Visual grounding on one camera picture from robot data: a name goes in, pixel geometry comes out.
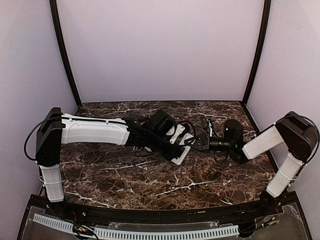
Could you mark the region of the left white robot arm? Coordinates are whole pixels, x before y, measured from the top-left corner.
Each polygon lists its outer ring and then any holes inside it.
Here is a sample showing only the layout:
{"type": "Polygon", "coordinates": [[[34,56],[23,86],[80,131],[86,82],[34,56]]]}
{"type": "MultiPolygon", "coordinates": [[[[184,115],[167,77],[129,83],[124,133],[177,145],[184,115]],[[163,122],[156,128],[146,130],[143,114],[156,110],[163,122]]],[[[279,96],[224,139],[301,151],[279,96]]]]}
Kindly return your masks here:
{"type": "Polygon", "coordinates": [[[23,147],[25,156],[39,166],[47,199],[60,203],[65,199],[60,173],[62,144],[105,143],[147,148],[180,165],[191,149],[185,140],[192,135],[185,129],[163,110],[150,117],[104,119],[74,116],[53,107],[31,130],[36,132],[35,157],[27,153],[29,136],[23,147]]]}

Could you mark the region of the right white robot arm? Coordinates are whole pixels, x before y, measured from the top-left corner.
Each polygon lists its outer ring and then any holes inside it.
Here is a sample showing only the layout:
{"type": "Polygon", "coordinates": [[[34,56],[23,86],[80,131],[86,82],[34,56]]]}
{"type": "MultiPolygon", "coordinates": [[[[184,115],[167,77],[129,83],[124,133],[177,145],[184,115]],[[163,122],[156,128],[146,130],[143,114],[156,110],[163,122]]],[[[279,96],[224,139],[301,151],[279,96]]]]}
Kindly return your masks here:
{"type": "Polygon", "coordinates": [[[274,122],[248,142],[244,142],[242,124],[229,119],[224,122],[223,137],[214,135],[211,124],[197,136],[182,139],[182,144],[199,152],[227,152],[238,164],[245,164],[270,149],[285,144],[287,155],[275,176],[259,196],[257,212],[270,213],[280,202],[282,193],[296,180],[302,169],[315,156],[320,146],[320,131],[309,118],[294,111],[274,122]]]}

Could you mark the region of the white remote control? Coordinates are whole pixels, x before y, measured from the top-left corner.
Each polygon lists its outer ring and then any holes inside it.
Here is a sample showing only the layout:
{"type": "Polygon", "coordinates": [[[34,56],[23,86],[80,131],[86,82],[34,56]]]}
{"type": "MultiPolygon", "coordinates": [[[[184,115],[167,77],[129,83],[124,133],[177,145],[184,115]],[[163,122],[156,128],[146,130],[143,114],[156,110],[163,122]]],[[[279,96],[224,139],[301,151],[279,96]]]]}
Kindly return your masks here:
{"type": "MultiPolygon", "coordinates": [[[[185,140],[190,139],[190,138],[192,138],[192,137],[193,137],[192,134],[186,133],[186,134],[183,136],[183,138],[181,139],[179,145],[181,145],[181,146],[184,145],[184,144],[185,144],[185,140]]],[[[189,153],[191,147],[190,147],[189,145],[187,145],[187,146],[184,146],[183,149],[184,149],[183,152],[182,152],[178,157],[175,157],[175,158],[173,158],[173,159],[171,160],[171,162],[173,162],[174,164],[176,164],[176,165],[178,165],[178,166],[183,162],[183,160],[185,159],[185,157],[186,157],[187,154],[189,153]]]]}

